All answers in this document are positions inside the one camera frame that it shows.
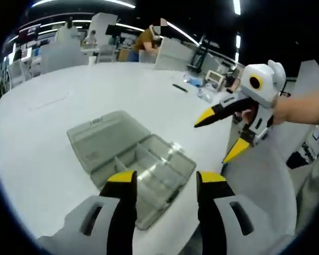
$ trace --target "black marker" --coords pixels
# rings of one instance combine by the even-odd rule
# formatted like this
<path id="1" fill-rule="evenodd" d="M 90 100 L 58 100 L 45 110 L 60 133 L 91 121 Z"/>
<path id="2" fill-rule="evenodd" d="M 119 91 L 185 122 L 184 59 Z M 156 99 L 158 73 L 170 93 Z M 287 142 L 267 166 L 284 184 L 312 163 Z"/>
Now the black marker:
<path id="1" fill-rule="evenodd" d="M 182 91 L 184 91 L 185 93 L 188 93 L 188 91 L 186 89 L 184 89 L 184 88 L 182 88 L 182 87 L 180 87 L 180 86 L 178 86 L 176 84 L 173 84 L 173 86 L 178 88 L 178 89 L 180 89 L 180 90 L 182 90 Z"/>

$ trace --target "brown shirt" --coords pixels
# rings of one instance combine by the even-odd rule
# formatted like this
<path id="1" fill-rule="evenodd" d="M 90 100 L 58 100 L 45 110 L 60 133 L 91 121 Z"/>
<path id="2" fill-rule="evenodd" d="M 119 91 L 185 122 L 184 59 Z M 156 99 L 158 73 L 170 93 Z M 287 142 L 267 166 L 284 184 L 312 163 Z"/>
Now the brown shirt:
<path id="1" fill-rule="evenodd" d="M 150 28 L 144 30 L 140 36 L 136 39 L 135 44 L 132 46 L 134 52 L 139 52 L 140 49 L 145 49 L 143 43 L 151 43 L 152 47 L 155 47 L 156 42 L 153 40 L 153 34 L 150 31 Z"/>

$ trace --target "black ceiling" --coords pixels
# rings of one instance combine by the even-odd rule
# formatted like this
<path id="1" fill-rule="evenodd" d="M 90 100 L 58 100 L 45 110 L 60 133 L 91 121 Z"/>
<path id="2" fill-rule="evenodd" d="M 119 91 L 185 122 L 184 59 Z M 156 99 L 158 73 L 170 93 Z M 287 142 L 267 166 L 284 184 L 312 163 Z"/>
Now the black ceiling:
<path id="1" fill-rule="evenodd" d="M 319 63 L 319 1 L 240 0 L 241 15 L 234 14 L 232 0 L 127 1 L 131 9 L 100 0 L 57 0 L 29 9 L 21 25 L 42 17 L 67 12 L 106 12 L 117 14 L 120 23 L 146 28 L 156 17 L 166 18 L 197 41 L 204 33 L 219 44 L 218 51 L 234 58 L 236 34 L 241 35 L 239 62 L 281 62 L 287 76 L 298 74 L 300 62 Z M 90 19 L 77 15 L 75 19 Z M 55 17 L 42 21 L 64 20 Z M 170 37 L 182 37 L 169 31 Z"/>

